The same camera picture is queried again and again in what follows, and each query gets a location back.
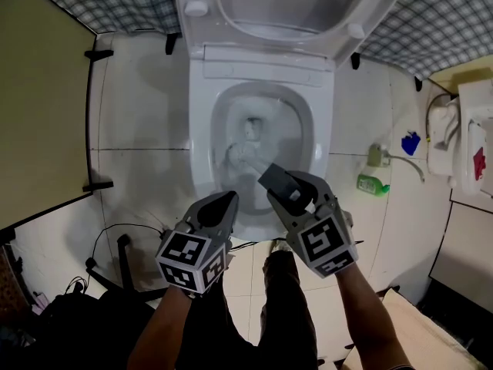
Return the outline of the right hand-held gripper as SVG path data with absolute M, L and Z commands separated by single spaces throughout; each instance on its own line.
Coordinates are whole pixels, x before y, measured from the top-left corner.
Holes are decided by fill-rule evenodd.
M 350 215 L 341 210 L 327 181 L 311 173 L 288 170 L 297 183 L 289 197 L 272 190 L 267 199 L 288 231 L 287 243 L 305 265 L 327 278 L 359 258 Z

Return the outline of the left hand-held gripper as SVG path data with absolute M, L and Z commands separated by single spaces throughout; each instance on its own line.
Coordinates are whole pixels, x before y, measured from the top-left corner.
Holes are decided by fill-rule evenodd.
M 230 236 L 239 209 L 237 192 L 220 192 L 193 203 L 183 220 L 195 234 L 166 233 L 156 254 L 163 279 L 193 294 L 205 294 L 226 270 Z

